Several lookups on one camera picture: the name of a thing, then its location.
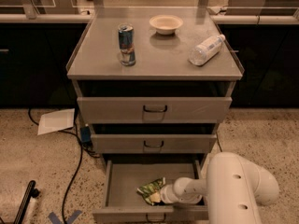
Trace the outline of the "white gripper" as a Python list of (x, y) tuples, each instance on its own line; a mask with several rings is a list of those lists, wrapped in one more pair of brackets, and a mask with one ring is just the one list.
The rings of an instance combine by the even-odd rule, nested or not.
[(152, 203), (159, 203), (161, 200), (166, 204), (183, 203), (197, 204), (202, 200), (202, 196), (196, 192), (188, 190), (186, 187), (170, 184), (165, 185), (159, 192), (149, 196)]

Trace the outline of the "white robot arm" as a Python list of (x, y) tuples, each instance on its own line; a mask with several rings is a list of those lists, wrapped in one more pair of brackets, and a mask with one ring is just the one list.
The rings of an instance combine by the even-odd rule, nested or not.
[(150, 195), (166, 204), (192, 204), (207, 198), (209, 224), (262, 224), (258, 207), (279, 196), (276, 178), (263, 167), (231, 152), (216, 154), (206, 178), (180, 177)]

